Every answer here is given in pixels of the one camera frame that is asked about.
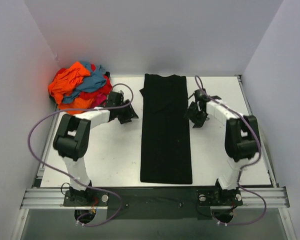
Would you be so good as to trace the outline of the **black t shirt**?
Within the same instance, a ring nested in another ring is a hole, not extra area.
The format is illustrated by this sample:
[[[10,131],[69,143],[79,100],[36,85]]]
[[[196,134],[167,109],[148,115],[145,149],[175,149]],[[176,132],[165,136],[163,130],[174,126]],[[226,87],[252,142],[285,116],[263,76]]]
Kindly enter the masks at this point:
[[[192,160],[185,76],[144,75],[140,180],[191,185]]]

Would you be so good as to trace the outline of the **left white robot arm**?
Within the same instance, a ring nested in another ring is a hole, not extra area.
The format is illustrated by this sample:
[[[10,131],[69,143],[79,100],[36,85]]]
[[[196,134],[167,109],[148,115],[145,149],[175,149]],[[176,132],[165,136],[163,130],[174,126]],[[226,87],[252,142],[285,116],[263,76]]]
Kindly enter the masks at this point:
[[[124,99],[122,91],[111,91],[104,106],[62,116],[53,140],[53,148],[64,161],[70,175],[69,194],[81,206],[88,206],[93,200],[92,181],[88,177],[84,160],[91,129],[115,119],[120,124],[125,124],[137,118],[131,101]]]

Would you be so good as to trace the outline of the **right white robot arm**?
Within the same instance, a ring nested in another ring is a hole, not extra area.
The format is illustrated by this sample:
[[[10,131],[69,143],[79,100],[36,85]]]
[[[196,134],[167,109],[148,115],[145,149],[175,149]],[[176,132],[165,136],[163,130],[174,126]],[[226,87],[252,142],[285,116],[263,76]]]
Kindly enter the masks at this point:
[[[192,96],[194,101],[190,103],[184,117],[193,123],[194,128],[201,128],[209,117],[225,126],[227,168],[216,180],[219,189],[213,192],[214,201],[224,205],[231,199],[230,191],[239,188],[244,168],[256,164],[261,158],[258,121],[253,115],[234,111],[219,96],[207,95],[204,90],[197,89]]]

